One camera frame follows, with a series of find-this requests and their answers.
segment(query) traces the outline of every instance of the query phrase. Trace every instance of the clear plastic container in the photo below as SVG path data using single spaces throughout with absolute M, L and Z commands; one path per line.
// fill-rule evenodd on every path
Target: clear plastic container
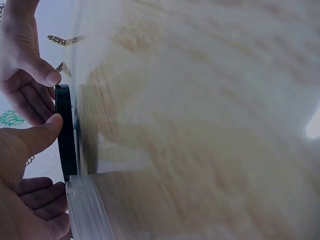
M 66 183 L 73 239 L 114 240 L 96 184 L 90 175 L 70 176 Z

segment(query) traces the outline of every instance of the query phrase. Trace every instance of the finger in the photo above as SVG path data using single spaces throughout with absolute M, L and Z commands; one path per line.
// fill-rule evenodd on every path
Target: finger
M 30 74 L 38 83 L 53 87 L 61 81 L 61 75 L 34 50 L 23 51 L 18 61 L 18 68 Z
M 31 26 L 32 26 L 32 30 L 33 30 L 34 50 L 35 50 L 35 53 L 38 56 L 40 56 L 39 39 L 38 39 L 38 27 L 37 27 L 37 21 L 36 21 L 35 17 L 32 18 Z
M 49 88 L 37 83 L 36 81 L 33 81 L 31 83 L 31 86 L 36 91 L 36 93 L 39 95 L 40 99 L 42 100 L 42 102 L 46 106 L 46 108 L 51 112 L 51 115 L 54 114 L 56 111 L 56 108 L 55 108 L 54 102 L 52 101 L 52 97 L 50 95 Z
M 70 219 L 69 215 L 63 213 L 47 222 L 47 227 L 51 232 L 52 239 L 63 238 L 69 231 Z
M 19 92 L 5 93 L 4 95 L 9 100 L 15 111 L 23 117 L 32 126 L 38 126 L 45 123 L 45 121 L 36 113 L 36 111 L 29 105 L 25 96 Z
M 34 126 L 29 129 L 14 131 L 16 137 L 20 138 L 28 150 L 28 158 L 41 153 L 50 147 L 57 139 L 63 125 L 62 117 L 59 114 L 52 115 L 46 124 Z
M 7 1 L 5 13 L 14 16 L 34 16 L 39 0 Z
M 36 177 L 22 179 L 19 187 L 14 191 L 19 197 L 34 191 L 48 188 L 53 184 L 48 177 Z
M 36 90 L 33 89 L 30 85 L 24 85 L 20 87 L 19 90 L 23 94 L 29 105 L 44 122 L 46 122 L 52 116 L 53 113 L 49 111 Z
M 53 87 L 48 87 L 49 94 L 52 100 L 56 100 L 56 91 Z
M 60 238 L 60 240 L 69 240 L 69 239 L 73 239 L 73 238 L 74 238 L 74 236 L 72 234 L 72 230 L 70 227 L 68 233 L 64 237 Z
M 33 214 L 45 221 L 49 221 L 65 213 L 67 210 L 67 197 L 65 194 L 63 194 L 48 205 L 34 210 Z
M 58 182 L 54 185 L 49 185 L 46 188 L 35 190 L 20 196 L 20 199 L 31 210 L 40 209 L 50 203 L 53 203 L 60 196 L 66 195 L 66 187 L 63 182 Z

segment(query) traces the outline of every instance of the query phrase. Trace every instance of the black ring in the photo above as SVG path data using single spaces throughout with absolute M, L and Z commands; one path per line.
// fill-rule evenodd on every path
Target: black ring
M 58 146 L 63 177 L 67 182 L 71 175 L 78 174 L 71 97 L 67 84 L 55 86 L 55 112 L 63 119 L 63 126 L 58 136 Z

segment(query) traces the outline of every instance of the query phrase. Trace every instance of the wood grain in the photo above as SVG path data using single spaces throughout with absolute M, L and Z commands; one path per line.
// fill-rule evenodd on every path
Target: wood grain
M 75 7 L 82 172 L 116 240 L 320 238 L 317 1 Z

